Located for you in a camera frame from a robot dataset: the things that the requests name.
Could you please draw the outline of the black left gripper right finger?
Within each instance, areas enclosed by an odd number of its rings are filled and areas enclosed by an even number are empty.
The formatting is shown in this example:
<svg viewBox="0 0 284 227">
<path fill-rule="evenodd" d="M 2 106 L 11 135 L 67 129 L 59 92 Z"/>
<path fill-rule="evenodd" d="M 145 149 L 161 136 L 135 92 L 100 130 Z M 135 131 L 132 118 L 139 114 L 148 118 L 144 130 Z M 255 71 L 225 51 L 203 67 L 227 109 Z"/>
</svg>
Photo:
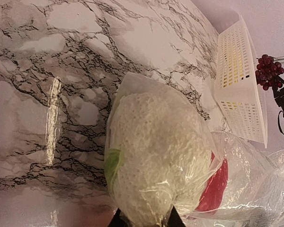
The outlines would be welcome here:
<svg viewBox="0 0 284 227">
<path fill-rule="evenodd" d="M 169 211 L 165 217 L 165 226 L 166 227 L 186 227 L 174 206 L 172 206 L 171 211 Z"/>
</svg>

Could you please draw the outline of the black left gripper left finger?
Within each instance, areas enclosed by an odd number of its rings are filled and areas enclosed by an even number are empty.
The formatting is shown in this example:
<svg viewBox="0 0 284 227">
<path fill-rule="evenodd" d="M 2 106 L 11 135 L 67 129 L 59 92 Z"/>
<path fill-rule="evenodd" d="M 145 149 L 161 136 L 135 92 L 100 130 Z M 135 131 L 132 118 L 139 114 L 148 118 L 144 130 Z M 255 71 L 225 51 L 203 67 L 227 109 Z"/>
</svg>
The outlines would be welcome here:
<svg viewBox="0 0 284 227">
<path fill-rule="evenodd" d="M 132 227 L 132 224 L 125 214 L 117 209 L 108 227 Z"/>
</svg>

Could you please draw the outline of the dark red fake grapes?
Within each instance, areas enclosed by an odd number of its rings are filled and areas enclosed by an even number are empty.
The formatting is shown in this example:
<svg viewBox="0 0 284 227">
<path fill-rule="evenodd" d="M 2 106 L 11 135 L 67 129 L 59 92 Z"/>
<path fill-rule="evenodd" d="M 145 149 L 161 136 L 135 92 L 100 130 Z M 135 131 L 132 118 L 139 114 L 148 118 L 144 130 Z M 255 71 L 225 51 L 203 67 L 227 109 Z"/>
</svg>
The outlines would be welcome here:
<svg viewBox="0 0 284 227">
<path fill-rule="evenodd" d="M 280 75 L 284 74 L 282 64 L 267 54 L 263 54 L 257 60 L 257 70 L 255 71 L 257 84 L 265 91 L 273 87 L 282 88 L 284 85 L 280 78 Z"/>
</svg>

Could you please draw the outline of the clear zip top bag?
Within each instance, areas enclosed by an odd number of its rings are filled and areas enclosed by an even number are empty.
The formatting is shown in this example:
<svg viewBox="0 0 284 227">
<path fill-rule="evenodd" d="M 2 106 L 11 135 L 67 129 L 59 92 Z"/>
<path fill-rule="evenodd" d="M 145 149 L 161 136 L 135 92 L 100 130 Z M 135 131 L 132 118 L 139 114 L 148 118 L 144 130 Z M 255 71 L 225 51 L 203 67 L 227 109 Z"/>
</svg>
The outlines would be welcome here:
<svg viewBox="0 0 284 227">
<path fill-rule="evenodd" d="M 284 217 L 284 150 L 265 156 L 210 132 L 186 97 L 127 73 L 106 127 L 108 191 L 132 227 L 273 227 Z"/>
</svg>

